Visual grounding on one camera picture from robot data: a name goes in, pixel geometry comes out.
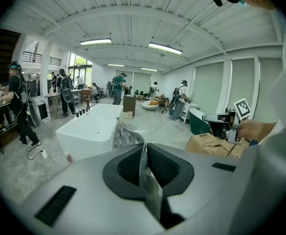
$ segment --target round pet bed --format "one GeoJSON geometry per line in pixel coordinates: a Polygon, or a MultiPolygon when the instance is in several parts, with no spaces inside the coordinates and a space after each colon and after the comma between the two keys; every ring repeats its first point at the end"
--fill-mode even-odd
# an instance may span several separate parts
{"type": "Polygon", "coordinates": [[[159,104],[149,105],[150,102],[151,102],[151,100],[144,102],[142,104],[142,108],[147,110],[147,111],[155,111],[159,107],[159,104]]]}

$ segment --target white bathtub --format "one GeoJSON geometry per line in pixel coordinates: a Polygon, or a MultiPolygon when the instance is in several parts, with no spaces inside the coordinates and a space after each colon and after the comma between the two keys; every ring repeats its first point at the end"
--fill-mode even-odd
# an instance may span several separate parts
{"type": "Polygon", "coordinates": [[[97,104],[56,130],[65,155],[73,162],[112,150],[121,105],[97,104]]]}

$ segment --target white corrugated ceiling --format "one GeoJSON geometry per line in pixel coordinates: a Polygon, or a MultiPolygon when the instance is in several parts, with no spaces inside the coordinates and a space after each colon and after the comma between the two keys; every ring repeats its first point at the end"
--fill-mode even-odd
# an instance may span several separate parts
{"type": "Polygon", "coordinates": [[[99,65],[160,71],[229,49],[278,42],[269,12],[225,0],[223,7],[212,0],[15,0],[0,27],[50,38],[99,65]],[[97,38],[111,38],[112,44],[80,45],[97,38]],[[183,54],[151,49],[149,42],[183,54]]]}

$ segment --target orange cushion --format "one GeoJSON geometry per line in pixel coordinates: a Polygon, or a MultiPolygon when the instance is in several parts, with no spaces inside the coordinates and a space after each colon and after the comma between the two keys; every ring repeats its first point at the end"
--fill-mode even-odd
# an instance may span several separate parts
{"type": "Polygon", "coordinates": [[[151,101],[151,102],[149,103],[149,105],[157,105],[157,104],[158,104],[157,101],[151,101]]]}

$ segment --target power strip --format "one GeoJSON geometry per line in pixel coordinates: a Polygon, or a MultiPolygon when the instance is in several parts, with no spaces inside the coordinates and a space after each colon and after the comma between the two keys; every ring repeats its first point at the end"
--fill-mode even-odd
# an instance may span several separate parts
{"type": "Polygon", "coordinates": [[[43,156],[44,159],[48,158],[48,155],[47,155],[47,152],[45,151],[45,149],[42,150],[41,153],[42,153],[42,156],[43,156]]]}

